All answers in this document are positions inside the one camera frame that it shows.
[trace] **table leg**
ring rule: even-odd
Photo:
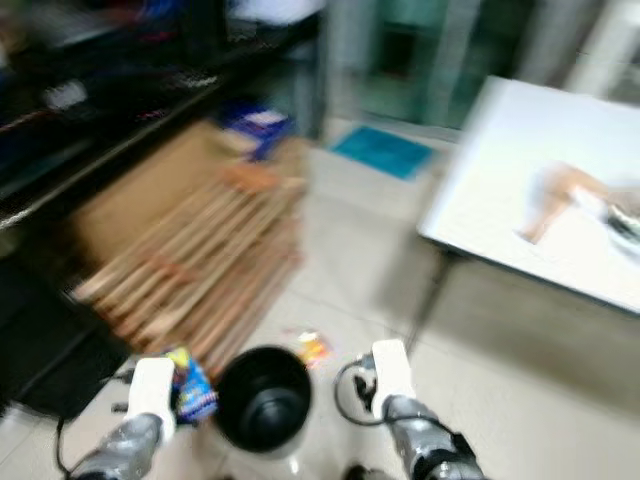
[[[429,288],[425,293],[420,308],[415,314],[411,332],[407,335],[407,339],[405,341],[405,348],[407,350],[407,355],[409,356],[413,351],[418,335],[420,335],[423,327],[427,324],[429,316],[438,302],[440,293],[442,293],[442,290],[444,289],[449,274],[453,270],[454,265],[462,258],[459,253],[443,247],[438,247],[437,255],[438,261],[436,271],[431,277]]]

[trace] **blue mat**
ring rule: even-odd
[[[369,127],[354,130],[332,150],[403,180],[415,176],[433,152],[424,145]]]

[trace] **candy wrapper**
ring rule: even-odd
[[[218,406],[216,394],[187,349],[176,348],[165,356],[176,365],[173,388],[177,396],[175,412],[178,422],[199,423],[214,414]]]
[[[307,368],[317,367],[331,353],[329,342],[316,330],[287,328],[283,333],[287,348],[296,352]]]
[[[251,101],[226,102],[218,118],[228,146],[248,156],[251,162],[262,162],[293,130],[293,120],[276,110]]]

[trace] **wooden pallet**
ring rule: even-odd
[[[287,153],[277,164],[221,170],[74,296],[135,350],[184,345],[212,374],[300,261],[296,205],[305,184],[300,151]]]

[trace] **glass door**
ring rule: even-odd
[[[535,0],[376,0],[363,112],[459,129],[489,75],[511,78]]]

